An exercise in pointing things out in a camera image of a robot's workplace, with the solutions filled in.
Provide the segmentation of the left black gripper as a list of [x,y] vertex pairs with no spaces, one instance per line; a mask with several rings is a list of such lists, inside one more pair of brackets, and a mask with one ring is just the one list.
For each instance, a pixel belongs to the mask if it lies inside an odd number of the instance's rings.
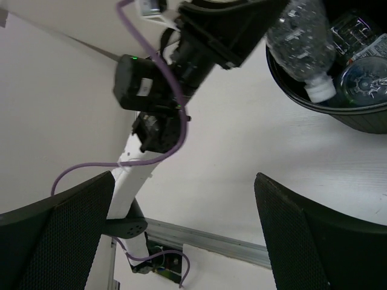
[[217,64],[240,67],[288,1],[183,1],[178,7],[178,46],[172,72],[183,95],[194,96]]

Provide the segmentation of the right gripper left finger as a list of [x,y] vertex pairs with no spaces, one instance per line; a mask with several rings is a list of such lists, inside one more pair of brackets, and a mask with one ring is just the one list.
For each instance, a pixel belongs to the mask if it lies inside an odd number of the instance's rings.
[[104,172],[1,214],[1,289],[84,289],[114,185]]

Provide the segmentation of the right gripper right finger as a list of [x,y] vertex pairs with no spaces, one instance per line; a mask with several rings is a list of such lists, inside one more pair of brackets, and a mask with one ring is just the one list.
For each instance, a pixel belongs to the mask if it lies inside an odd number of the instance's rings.
[[258,173],[256,205],[277,289],[386,289],[386,226]]

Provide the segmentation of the clear plastic bottle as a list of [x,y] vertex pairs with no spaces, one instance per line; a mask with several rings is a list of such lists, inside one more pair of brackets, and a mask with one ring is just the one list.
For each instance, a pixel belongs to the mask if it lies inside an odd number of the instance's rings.
[[328,75],[336,49],[322,1],[290,1],[265,39],[281,68],[305,83],[311,102],[321,103],[336,95]]

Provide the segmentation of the orange label plastic bottle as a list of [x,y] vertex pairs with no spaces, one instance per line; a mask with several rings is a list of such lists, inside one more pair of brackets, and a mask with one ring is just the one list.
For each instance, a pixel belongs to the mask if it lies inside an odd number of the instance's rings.
[[368,56],[386,57],[386,33],[360,10],[345,12],[331,24],[330,30],[340,65]]

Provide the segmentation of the blue label plastic bottle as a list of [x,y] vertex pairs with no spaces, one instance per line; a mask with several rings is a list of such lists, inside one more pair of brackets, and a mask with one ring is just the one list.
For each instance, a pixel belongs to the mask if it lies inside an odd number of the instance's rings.
[[335,79],[331,108],[363,108],[386,103],[386,59],[368,56],[349,64]]

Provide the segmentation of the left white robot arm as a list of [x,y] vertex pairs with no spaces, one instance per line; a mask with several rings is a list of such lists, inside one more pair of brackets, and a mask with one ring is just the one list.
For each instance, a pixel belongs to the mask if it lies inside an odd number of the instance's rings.
[[152,171],[177,152],[187,137],[186,105],[213,68],[240,67],[286,6],[285,1],[137,1],[143,19],[165,26],[154,50],[117,4],[119,17],[148,54],[123,55],[114,76],[114,97],[137,117],[125,149],[114,163],[116,184],[108,214],[110,235],[134,272],[161,267],[170,251],[148,249],[147,223],[135,197]]

